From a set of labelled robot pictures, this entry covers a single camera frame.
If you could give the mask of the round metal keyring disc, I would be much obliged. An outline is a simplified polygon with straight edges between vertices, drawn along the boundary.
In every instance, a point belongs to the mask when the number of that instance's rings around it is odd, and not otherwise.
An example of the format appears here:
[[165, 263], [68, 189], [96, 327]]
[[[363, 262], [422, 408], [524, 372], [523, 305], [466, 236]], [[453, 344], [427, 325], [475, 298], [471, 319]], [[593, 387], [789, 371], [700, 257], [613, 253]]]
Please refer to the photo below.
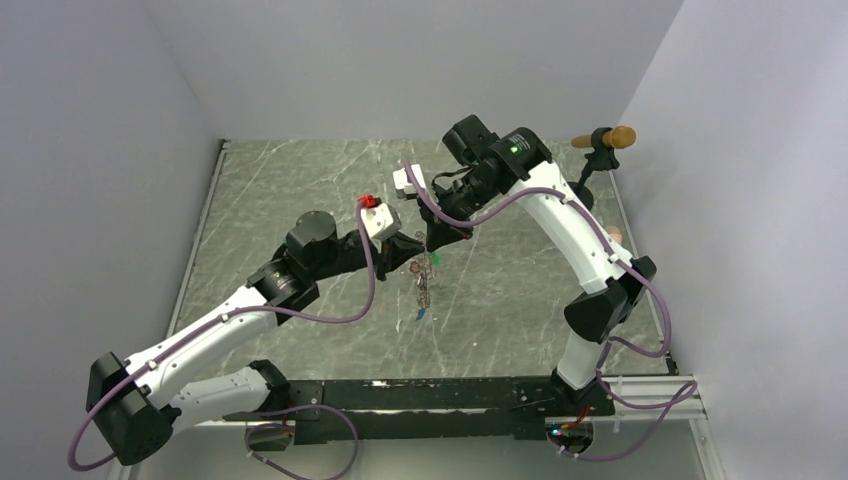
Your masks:
[[426, 248], [426, 251], [414, 257], [409, 265], [409, 271], [415, 277], [418, 310], [425, 309], [426, 312], [431, 304], [429, 281], [434, 277], [434, 266], [430, 263], [430, 254]]

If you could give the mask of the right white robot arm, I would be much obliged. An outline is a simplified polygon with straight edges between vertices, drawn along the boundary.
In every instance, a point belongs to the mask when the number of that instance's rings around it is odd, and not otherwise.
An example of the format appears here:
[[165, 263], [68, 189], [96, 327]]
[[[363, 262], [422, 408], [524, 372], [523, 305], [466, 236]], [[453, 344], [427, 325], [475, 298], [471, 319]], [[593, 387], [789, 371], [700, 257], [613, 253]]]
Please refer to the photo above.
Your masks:
[[474, 227], [513, 204], [533, 219], [564, 256], [582, 293], [566, 306], [570, 329], [552, 373], [553, 406], [572, 416], [586, 407], [611, 332], [638, 303], [656, 273], [649, 257], [636, 258], [613, 243], [589, 210], [588, 197], [568, 182], [550, 149], [531, 129], [499, 136], [476, 115], [457, 122], [443, 144], [460, 164], [448, 188], [425, 183], [405, 160], [395, 173], [400, 194], [417, 199], [427, 224], [426, 247], [435, 251], [467, 239]]

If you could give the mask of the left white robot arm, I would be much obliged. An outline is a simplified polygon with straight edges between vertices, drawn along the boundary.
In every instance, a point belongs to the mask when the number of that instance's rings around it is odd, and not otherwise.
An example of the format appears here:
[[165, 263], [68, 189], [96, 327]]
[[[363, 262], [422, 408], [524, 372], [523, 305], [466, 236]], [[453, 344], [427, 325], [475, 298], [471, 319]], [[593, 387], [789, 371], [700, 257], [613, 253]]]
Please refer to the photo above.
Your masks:
[[359, 212], [356, 229], [344, 236], [328, 212], [301, 215], [271, 259], [205, 316], [141, 352], [126, 358], [109, 352], [95, 360], [86, 399], [89, 421], [112, 458], [134, 465], [173, 435], [208, 420], [242, 413], [279, 417], [292, 404], [291, 384], [269, 360], [207, 380], [194, 377], [293, 317], [317, 320], [305, 310], [320, 296], [318, 281], [363, 269], [371, 305], [376, 283], [424, 250], [379, 208]]

